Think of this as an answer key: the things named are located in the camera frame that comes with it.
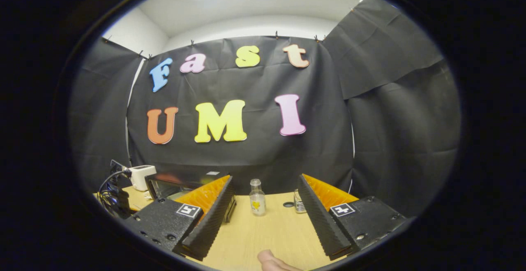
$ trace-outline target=white wall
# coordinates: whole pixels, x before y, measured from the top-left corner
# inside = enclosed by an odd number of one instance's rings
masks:
[[[168,36],[138,7],[128,12],[104,34],[105,39],[124,46],[144,57],[163,53]]]
[[[284,37],[306,37],[323,39],[338,24],[337,21],[306,16],[265,15],[236,18],[204,25],[174,37],[164,46],[163,52],[195,43],[224,39],[227,37],[248,37],[251,35],[278,35]]]

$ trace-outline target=ceiling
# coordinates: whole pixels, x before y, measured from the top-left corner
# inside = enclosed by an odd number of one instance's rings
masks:
[[[168,37],[247,16],[295,15],[340,21],[359,0],[146,0],[139,9]]]

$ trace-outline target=wooden table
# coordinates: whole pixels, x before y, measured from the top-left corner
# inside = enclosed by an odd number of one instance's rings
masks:
[[[130,207],[136,210],[152,202],[133,187],[124,191],[130,194]],[[187,259],[225,271],[260,271],[257,254],[264,249],[272,250],[276,258],[301,270],[316,269],[338,260],[330,261],[325,256],[306,213],[296,213],[294,207],[283,206],[293,201],[292,192],[267,195],[267,212],[261,217],[252,214],[248,196],[236,196],[235,201],[237,206],[231,222],[221,225],[203,262]]]

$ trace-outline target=letter f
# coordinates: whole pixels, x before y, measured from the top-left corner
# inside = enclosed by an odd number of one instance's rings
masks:
[[[172,62],[173,61],[171,58],[167,58],[165,61],[161,62],[158,66],[154,67],[150,71],[150,75],[152,75],[154,80],[154,92],[158,91],[164,85],[166,85],[166,83],[168,83],[168,80],[163,78],[163,76],[168,76],[170,74],[168,65],[171,65]]]

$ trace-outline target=bottle cap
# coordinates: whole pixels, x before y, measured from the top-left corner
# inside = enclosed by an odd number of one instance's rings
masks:
[[[253,186],[261,185],[261,181],[259,179],[257,179],[257,178],[251,179],[250,180],[250,185],[253,185]]]

